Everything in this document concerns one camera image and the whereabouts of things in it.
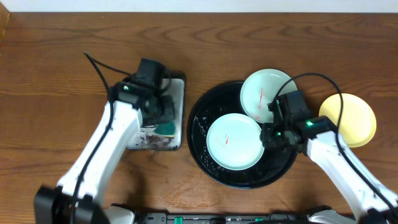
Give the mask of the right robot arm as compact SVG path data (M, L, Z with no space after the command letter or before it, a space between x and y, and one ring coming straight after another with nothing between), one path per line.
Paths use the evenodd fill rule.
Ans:
M358 223L397 223L397 194L370 173L326 116L295 123L264 123L260 139L268 150L301 152L316 163L344 197Z

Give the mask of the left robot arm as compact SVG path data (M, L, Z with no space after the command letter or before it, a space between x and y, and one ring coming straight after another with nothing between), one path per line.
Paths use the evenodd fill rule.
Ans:
M121 205L103 208L109 180L125 149L153 149L144 141L155 126L173 124L165 150L181 145L185 82L163 78L160 84L118 82L107 89L102 118L79 158L55 188L42 186L34 197L36 223L134 223Z

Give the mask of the yellow plate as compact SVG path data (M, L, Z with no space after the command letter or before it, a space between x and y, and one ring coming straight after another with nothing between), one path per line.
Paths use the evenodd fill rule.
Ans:
M371 107L358 96L343 93L343 115L339 132L349 147L367 144L375 135L377 121ZM337 124L341 109L340 95L328 97L320 106L319 116L327 116Z

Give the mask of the green yellow sponge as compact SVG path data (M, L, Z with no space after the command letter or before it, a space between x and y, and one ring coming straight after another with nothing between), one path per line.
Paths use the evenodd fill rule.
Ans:
M159 124L155 129L154 133L165 136L167 138L173 138L175 136L175 124L173 121Z

